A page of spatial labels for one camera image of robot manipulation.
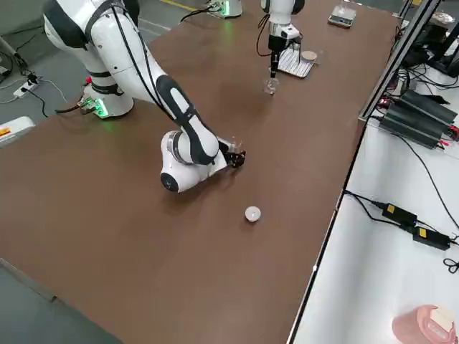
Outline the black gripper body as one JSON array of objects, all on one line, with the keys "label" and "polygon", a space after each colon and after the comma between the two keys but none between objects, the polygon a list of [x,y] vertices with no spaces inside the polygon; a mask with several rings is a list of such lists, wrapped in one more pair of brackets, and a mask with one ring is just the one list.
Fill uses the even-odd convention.
[{"label": "black gripper body", "polygon": [[234,151],[234,146],[231,142],[228,140],[225,140],[223,138],[218,138],[218,143],[219,143],[219,150],[222,152],[222,155],[224,156],[224,159],[226,163],[230,163],[231,161],[231,155]]},{"label": "black gripper body", "polygon": [[288,46],[288,40],[285,37],[269,35],[268,49],[272,54],[280,54]]}]

